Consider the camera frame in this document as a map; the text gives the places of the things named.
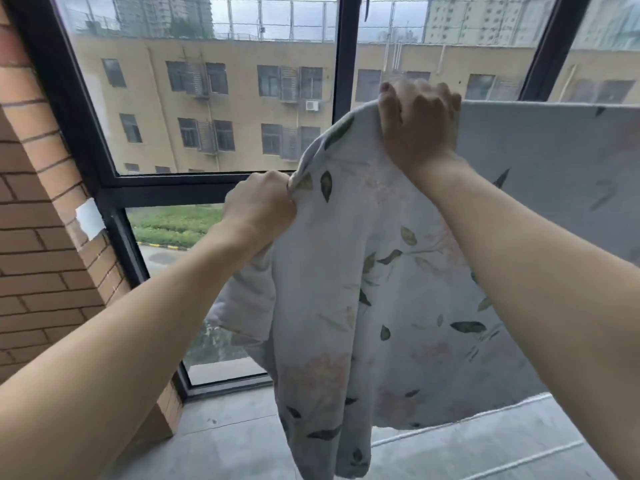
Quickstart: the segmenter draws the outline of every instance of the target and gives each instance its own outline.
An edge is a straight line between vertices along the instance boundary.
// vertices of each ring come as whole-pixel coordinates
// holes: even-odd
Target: brick wall
[[[0,383],[129,291],[38,78],[0,2]],[[169,384],[139,439],[167,437],[182,404]]]

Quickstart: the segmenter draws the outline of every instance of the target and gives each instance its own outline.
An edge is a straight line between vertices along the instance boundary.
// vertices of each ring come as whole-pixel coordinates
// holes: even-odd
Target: green grass
[[[176,205],[130,209],[127,213],[137,241],[190,248],[213,224],[222,209],[210,205]]]

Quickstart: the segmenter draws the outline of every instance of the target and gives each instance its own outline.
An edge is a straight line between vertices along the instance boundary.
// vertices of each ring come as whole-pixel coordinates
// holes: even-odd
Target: gray floor
[[[458,424],[375,428],[367,480],[615,477],[549,395]],[[188,404],[178,434],[123,457],[103,480],[297,480],[271,388]]]

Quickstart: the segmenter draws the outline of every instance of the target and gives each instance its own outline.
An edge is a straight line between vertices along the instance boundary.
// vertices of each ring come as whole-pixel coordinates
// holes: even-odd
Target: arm
[[[640,270],[455,155],[448,142],[460,95],[446,85],[382,89],[392,160],[442,213],[496,313],[587,441],[620,479],[640,478]]]
[[[96,478],[116,458],[224,283],[292,222],[287,181],[270,171],[238,184],[222,221],[180,261],[0,387],[3,478]]]

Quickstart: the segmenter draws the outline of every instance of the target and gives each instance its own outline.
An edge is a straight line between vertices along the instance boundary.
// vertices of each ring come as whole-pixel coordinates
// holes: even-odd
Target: hand
[[[385,150],[424,193],[429,174],[441,163],[465,163],[455,154],[461,100],[446,84],[434,88],[422,79],[402,80],[397,91],[388,82],[380,86],[378,109]]]
[[[289,176],[275,170],[252,173],[227,194],[222,223],[235,226],[256,251],[291,225],[296,204],[289,198]]]

